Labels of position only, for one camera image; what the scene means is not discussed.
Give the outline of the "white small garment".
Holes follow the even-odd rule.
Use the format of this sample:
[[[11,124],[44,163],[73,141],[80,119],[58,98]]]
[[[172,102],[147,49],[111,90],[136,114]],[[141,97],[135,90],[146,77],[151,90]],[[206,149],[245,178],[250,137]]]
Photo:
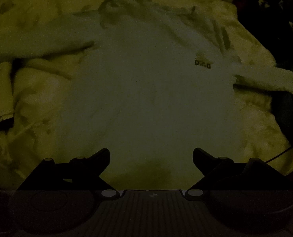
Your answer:
[[[42,159],[66,163],[102,148],[103,178],[118,188],[176,189],[201,174],[192,151],[243,159],[249,141],[233,86],[246,66],[222,55],[170,12],[70,14],[0,34],[0,62],[15,77],[11,166],[25,179]]]

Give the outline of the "dark clothes pile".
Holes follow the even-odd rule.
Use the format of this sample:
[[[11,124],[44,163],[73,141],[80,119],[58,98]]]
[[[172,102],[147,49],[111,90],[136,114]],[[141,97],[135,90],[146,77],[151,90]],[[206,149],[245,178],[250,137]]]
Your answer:
[[[239,23],[275,60],[272,69],[240,72],[243,84],[270,93],[270,112],[293,147],[293,0],[225,1],[235,5]]]

